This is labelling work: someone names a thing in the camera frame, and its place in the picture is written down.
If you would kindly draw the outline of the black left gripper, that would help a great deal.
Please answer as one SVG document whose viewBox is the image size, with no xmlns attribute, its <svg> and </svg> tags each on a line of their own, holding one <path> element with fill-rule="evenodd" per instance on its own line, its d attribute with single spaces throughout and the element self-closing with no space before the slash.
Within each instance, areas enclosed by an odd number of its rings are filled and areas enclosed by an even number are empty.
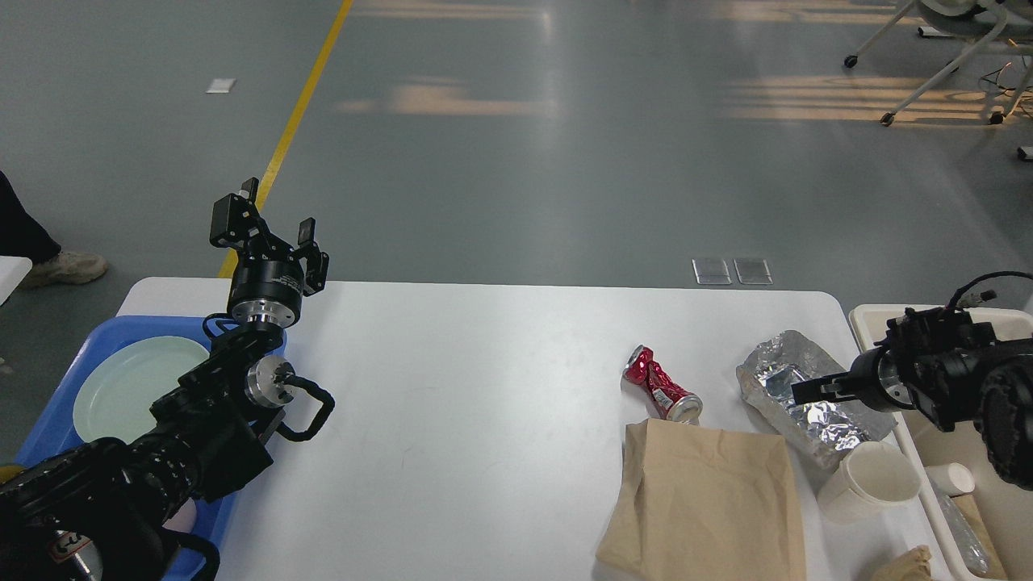
<svg viewBox="0 0 1033 581">
<path fill-rule="evenodd" d="M 256 206 L 258 178 L 218 198 L 211 210 L 209 242 L 236 253 L 228 315 L 237 323 L 265 322 L 289 328 L 300 320 L 303 295 L 324 290 L 328 254 L 315 240 L 314 218 L 299 222 L 293 253 L 278 253 L 279 239 Z"/>
</svg>

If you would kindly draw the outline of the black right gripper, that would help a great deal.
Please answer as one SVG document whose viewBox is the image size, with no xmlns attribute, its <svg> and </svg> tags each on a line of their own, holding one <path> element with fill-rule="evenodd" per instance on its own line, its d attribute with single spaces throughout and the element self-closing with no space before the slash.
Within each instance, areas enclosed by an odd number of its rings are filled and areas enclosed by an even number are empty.
<svg viewBox="0 0 1033 581">
<path fill-rule="evenodd" d="M 856 399 L 876 412 L 905 409 L 905 385 L 886 347 L 862 353 L 848 374 L 836 373 L 793 383 L 791 394 L 796 405 Z"/>
</svg>

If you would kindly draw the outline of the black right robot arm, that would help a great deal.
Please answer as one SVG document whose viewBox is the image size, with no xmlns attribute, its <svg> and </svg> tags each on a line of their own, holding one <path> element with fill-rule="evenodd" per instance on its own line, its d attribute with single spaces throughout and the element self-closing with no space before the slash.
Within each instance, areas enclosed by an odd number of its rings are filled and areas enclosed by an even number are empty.
<svg viewBox="0 0 1033 581">
<path fill-rule="evenodd" d="M 796 404 L 859 401 L 878 412 L 916 411 L 941 433 L 969 422 L 1002 481 L 1032 487 L 1032 341 L 1003 340 L 971 309 L 996 297 L 978 290 L 1003 270 L 972 279 L 940 307 L 908 307 L 886 322 L 885 335 L 848 371 L 794 383 Z"/>
</svg>

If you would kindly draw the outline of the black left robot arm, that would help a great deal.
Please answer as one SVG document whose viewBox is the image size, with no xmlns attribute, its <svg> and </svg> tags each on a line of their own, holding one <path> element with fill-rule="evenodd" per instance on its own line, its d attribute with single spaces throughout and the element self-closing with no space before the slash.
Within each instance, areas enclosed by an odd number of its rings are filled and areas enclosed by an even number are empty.
<svg viewBox="0 0 1033 581">
<path fill-rule="evenodd" d="M 3 483 L 4 580 L 159 580 L 182 550 L 202 558 L 195 580 L 213 580 L 213 541 L 167 522 L 188 500 L 223 499 L 272 466 L 273 435 L 310 441 L 324 427 L 332 394 L 274 351 L 303 298 L 324 289 L 328 254 L 312 218 L 295 245 L 269 230 L 259 184 L 214 203 L 211 245 L 237 256 L 228 307 L 209 315 L 209 357 L 150 406 L 155 427 L 129 444 L 75 446 Z"/>
</svg>

